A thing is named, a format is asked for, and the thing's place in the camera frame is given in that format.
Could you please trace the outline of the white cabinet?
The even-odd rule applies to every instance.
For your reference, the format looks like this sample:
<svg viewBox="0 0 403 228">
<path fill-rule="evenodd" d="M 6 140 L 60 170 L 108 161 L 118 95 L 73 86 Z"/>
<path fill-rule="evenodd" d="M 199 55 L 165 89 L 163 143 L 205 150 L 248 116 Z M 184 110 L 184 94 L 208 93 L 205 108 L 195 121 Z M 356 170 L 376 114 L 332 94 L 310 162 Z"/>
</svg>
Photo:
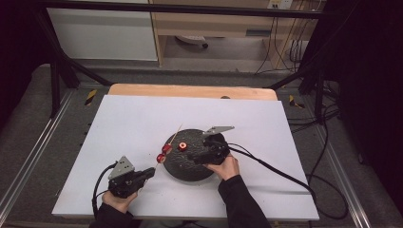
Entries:
<svg viewBox="0 0 403 228">
<path fill-rule="evenodd" d="M 48 9 L 58 41 L 74 59 L 158 59 L 149 13 Z"/>
</svg>

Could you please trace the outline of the black metal frame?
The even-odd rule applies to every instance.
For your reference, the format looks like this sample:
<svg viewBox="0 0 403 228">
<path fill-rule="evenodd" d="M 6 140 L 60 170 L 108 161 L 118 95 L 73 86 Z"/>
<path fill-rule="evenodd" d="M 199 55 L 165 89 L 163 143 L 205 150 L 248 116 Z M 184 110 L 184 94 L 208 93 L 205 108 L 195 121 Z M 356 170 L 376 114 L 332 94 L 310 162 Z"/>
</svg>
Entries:
<svg viewBox="0 0 403 228">
<path fill-rule="evenodd" d="M 65 81 L 68 87 L 78 87 L 80 82 L 73 71 L 77 69 L 87 77 L 103 86 L 112 86 L 113 83 L 102 78 L 86 67 L 78 64 L 65 54 L 58 41 L 51 23 L 45 19 L 46 9 L 69 9 L 69 10 L 110 10 L 110 11 L 135 11 L 135 12 L 158 12 L 158 13 L 185 13 L 201 15 L 231 15 L 252 17 L 276 17 L 276 18 L 303 18 L 303 19 L 334 19 L 338 17 L 335 12 L 302 11 L 287 9 L 252 9 L 233 7 L 212 7 L 192 5 L 167 5 L 149 3 L 119 3 L 100 1 L 78 0 L 33 0 L 30 9 L 34 18 L 45 35 L 53 55 L 51 62 L 51 88 L 52 88 L 52 113 L 54 116 L 60 108 L 59 77 Z"/>
</svg>

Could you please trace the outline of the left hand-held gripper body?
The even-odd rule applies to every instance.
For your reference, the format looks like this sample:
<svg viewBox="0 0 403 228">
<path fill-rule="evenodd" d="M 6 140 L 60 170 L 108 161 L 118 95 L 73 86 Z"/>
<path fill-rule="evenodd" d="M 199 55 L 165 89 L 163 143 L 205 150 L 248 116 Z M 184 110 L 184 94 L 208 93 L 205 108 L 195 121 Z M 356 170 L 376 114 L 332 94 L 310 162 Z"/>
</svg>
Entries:
<svg viewBox="0 0 403 228">
<path fill-rule="evenodd" d="M 134 165 L 122 156 L 108 176 L 108 190 L 114 197 L 127 199 L 144 186 L 145 175 L 135 171 Z"/>
</svg>

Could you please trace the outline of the chair base with castor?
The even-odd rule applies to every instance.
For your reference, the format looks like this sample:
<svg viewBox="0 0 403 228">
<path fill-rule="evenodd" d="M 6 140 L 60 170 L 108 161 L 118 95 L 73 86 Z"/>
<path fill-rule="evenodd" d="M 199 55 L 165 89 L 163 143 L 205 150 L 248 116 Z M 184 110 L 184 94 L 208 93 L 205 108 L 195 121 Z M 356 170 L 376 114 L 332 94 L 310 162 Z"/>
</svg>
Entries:
<svg viewBox="0 0 403 228">
<path fill-rule="evenodd" d="M 208 44 L 203 36 L 177 36 L 177 39 L 187 44 L 208 48 Z"/>
</svg>

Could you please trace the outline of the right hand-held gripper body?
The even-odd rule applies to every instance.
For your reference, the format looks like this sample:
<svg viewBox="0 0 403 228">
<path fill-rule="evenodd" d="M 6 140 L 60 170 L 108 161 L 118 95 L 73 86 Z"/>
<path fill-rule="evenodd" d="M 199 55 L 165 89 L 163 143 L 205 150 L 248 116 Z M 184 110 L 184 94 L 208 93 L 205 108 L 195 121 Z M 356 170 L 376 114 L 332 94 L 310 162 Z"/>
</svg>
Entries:
<svg viewBox="0 0 403 228">
<path fill-rule="evenodd" d="M 212 139 L 212 145 L 207 148 L 206 162 L 221 164 L 229 154 L 229 146 L 226 142 L 223 132 L 234 129 L 234 126 L 212 126 L 210 129 L 202 132 L 203 139 L 210 137 Z"/>
</svg>

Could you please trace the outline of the person's left hand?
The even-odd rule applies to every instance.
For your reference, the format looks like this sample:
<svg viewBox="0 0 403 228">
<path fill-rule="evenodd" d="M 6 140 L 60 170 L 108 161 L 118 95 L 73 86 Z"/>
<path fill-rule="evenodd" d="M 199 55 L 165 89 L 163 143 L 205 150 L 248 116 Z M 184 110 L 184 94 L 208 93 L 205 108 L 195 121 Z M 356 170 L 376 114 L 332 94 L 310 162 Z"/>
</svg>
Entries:
<svg viewBox="0 0 403 228">
<path fill-rule="evenodd" d="M 119 212 L 125 214 L 129 208 L 130 203 L 138 197 L 138 193 L 135 192 L 125 199 L 115 197 L 110 191 L 106 191 L 102 196 L 103 203 L 113 207 Z"/>
</svg>

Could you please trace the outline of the aluminium rail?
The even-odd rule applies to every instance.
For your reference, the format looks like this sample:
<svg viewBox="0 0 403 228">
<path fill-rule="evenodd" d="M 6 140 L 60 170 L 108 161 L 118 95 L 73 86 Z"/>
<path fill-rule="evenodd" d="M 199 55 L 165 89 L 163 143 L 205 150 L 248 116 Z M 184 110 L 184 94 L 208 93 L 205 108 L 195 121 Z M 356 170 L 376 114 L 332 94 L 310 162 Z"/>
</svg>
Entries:
<svg viewBox="0 0 403 228">
<path fill-rule="evenodd" d="M 14 203 L 18 199 L 22 189 L 24 188 L 26 182 L 29 179 L 32 170 L 34 169 L 37 162 L 41 158 L 55 129 L 59 125 L 59 122 L 62 120 L 64 114 L 66 113 L 68 105 L 70 104 L 71 101 L 71 97 L 73 96 L 74 93 L 75 89 L 69 89 L 66 92 L 61 101 L 60 109 L 56 112 L 54 117 L 49 119 L 47 125 L 41 132 L 35 145 L 31 148 L 28 157 L 25 159 L 16 177 L 12 181 L 6 194 L 4 195 L 3 198 L 0 199 L 0 223 L 3 223 L 6 220 Z"/>
<path fill-rule="evenodd" d="M 319 103 L 319 111 L 316 111 L 316 101 L 309 96 L 303 96 L 302 101 L 306 104 L 307 111 L 316 120 L 320 120 L 315 126 L 320 142 L 323 144 L 324 156 L 336 179 L 338 189 L 343 194 L 348 205 L 349 215 L 351 216 L 356 228 L 371 228 L 368 216 L 355 192 L 352 182 L 337 156 L 336 150 L 330 141 L 330 131 L 327 122 L 328 113 L 337 110 L 335 104 Z"/>
</svg>

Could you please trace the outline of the thin wooden skewer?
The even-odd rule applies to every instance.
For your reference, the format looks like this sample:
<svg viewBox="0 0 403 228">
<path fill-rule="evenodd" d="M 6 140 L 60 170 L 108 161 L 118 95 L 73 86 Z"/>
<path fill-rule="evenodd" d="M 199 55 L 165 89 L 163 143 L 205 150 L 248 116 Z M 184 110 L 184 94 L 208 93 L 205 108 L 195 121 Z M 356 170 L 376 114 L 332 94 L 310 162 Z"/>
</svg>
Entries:
<svg viewBox="0 0 403 228">
<path fill-rule="evenodd" d="M 178 135 L 178 133 L 180 132 L 181 129 L 182 129 L 182 126 L 180 125 L 179 128 L 177 129 L 177 131 L 173 134 L 173 136 L 167 141 L 167 143 L 170 143 L 172 145 L 173 141 L 175 140 L 175 138 L 177 137 L 177 135 Z"/>
</svg>

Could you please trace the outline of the light wooden desk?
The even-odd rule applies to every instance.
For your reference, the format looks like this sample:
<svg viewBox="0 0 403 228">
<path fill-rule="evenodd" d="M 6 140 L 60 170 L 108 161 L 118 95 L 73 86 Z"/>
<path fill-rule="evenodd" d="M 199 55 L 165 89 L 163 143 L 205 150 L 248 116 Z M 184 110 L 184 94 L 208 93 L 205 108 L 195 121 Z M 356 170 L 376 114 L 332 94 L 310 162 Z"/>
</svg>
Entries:
<svg viewBox="0 0 403 228">
<path fill-rule="evenodd" d="M 268 9 L 269 0 L 149 0 L 151 4 Z M 293 0 L 288 10 L 311 11 L 320 7 L 318 0 Z M 294 41 L 310 40 L 316 19 L 272 18 L 185 13 L 151 14 L 154 31 L 159 36 L 250 37 L 261 38 L 272 67 L 285 66 L 286 49 Z"/>
</svg>

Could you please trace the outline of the black round textured plate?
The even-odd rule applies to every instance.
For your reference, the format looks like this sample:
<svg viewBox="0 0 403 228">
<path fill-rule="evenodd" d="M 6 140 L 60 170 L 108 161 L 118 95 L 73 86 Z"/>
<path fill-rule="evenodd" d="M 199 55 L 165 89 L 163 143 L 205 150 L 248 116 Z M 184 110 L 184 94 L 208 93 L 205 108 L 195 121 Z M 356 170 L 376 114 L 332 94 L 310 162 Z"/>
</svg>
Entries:
<svg viewBox="0 0 403 228">
<path fill-rule="evenodd" d="M 195 164 L 187 158 L 189 154 L 197 155 L 207 151 L 202 144 L 202 132 L 199 129 L 180 130 L 173 141 L 173 150 L 167 155 L 163 166 L 174 178 L 189 182 L 203 181 L 213 174 L 205 167 L 205 164 Z M 180 151 L 178 148 L 181 142 L 187 143 L 184 151 Z"/>
</svg>

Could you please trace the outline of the yellow black tape strip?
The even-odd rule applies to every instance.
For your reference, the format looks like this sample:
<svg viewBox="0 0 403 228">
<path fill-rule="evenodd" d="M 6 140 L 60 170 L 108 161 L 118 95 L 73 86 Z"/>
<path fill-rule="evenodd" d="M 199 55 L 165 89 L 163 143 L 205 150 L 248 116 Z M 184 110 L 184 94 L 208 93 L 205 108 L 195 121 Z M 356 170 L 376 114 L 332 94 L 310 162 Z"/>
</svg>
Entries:
<svg viewBox="0 0 403 228">
<path fill-rule="evenodd" d="M 89 93 L 86 97 L 85 105 L 91 105 L 97 91 L 98 91 L 97 89 L 92 89 L 89 91 Z"/>
<path fill-rule="evenodd" d="M 297 103 L 293 95 L 289 95 L 289 105 L 296 106 L 298 108 L 305 108 L 305 104 Z"/>
</svg>

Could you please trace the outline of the white power strip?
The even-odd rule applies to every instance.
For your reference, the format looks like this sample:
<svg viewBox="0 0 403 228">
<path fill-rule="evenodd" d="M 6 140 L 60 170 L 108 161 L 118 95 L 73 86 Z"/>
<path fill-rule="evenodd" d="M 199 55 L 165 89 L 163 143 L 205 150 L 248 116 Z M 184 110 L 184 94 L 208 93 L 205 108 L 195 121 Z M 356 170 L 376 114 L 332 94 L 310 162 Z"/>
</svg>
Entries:
<svg viewBox="0 0 403 228">
<path fill-rule="evenodd" d="M 269 0 L 268 9 L 288 10 L 291 8 L 293 0 Z"/>
</svg>

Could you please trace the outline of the person's right hand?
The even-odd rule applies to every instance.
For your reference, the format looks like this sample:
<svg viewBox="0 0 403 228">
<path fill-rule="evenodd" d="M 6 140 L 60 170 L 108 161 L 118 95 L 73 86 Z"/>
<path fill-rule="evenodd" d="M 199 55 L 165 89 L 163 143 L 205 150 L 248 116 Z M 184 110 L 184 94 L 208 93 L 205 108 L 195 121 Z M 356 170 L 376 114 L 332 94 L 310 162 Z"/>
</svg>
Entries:
<svg viewBox="0 0 403 228">
<path fill-rule="evenodd" d="M 206 164 L 205 167 L 213 171 L 224 181 L 240 174 L 239 162 L 231 154 L 229 154 L 221 164 Z"/>
</svg>

